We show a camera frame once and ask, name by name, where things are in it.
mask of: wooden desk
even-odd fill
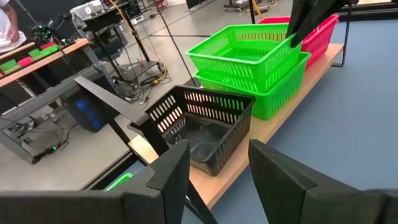
[[[272,119],[264,121],[255,117],[251,118],[251,126],[247,136],[243,139],[242,143],[216,177],[211,177],[191,167],[190,180],[209,208],[214,206],[249,165],[249,140],[258,139],[262,142],[270,140],[308,92],[317,84],[323,74],[331,67],[333,61],[337,58],[342,49],[342,44],[330,44],[324,56],[306,72],[303,84],[298,93],[294,95]],[[141,136],[134,138],[129,145],[148,162],[152,162],[158,157],[150,144]]]
[[[35,45],[34,42],[30,42],[30,43],[28,43],[28,44],[25,44],[25,45],[23,45],[23,46],[20,46],[20,47],[18,47],[18,48],[16,48],[16,49],[12,50],[12,51],[10,51],[10,52],[7,52],[7,53],[4,54],[4,55],[1,55],[1,56],[0,56],[0,60],[4,59],[4,58],[6,58],[6,57],[9,57],[9,56],[11,56],[11,55],[14,55],[14,54],[20,52],[21,50],[25,50],[25,49],[28,49],[29,47],[33,47],[34,45]]]
[[[77,39],[73,45],[64,48],[63,52],[65,54],[69,54],[71,52],[74,52],[77,49],[80,49],[80,48],[88,45],[88,44],[89,44],[89,41],[87,39]],[[11,75],[8,75],[8,76],[0,79],[0,87],[2,87],[4,85],[7,85],[10,82],[16,81],[17,79],[34,72],[38,68],[41,68],[41,67],[43,67],[45,65],[48,65],[49,63],[51,63],[53,61],[56,61],[57,59],[61,58],[62,56],[63,56],[62,52],[58,51],[57,53],[52,54],[52,55],[50,55],[50,56],[48,56],[46,58],[43,58],[42,60],[39,60],[36,63],[33,63],[33,64],[31,64],[31,65],[29,65],[27,67],[24,67],[21,70],[19,70],[18,72],[13,73]]]

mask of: stacked green basket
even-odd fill
[[[225,27],[187,52],[204,88],[256,96],[252,115],[271,118],[300,88],[310,53],[290,47],[288,24]]]

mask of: blue floor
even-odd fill
[[[344,41],[345,23],[332,42]],[[353,22],[346,65],[331,68],[269,141],[358,189],[398,188],[397,21]],[[219,223],[267,223],[246,169],[214,206]]]

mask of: pink basket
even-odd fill
[[[312,56],[307,62],[306,70],[311,67],[328,50],[331,35],[338,23],[339,15],[331,15],[325,19],[303,40],[301,51],[310,52]],[[290,17],[268,17],[259,21],[260,24],[288,23]]]

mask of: black plastic basket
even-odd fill
[[[193,167],[217,175],[248,133],[254,102],[253,96],[174,86],[146,113],[168,144],[190,140]]]

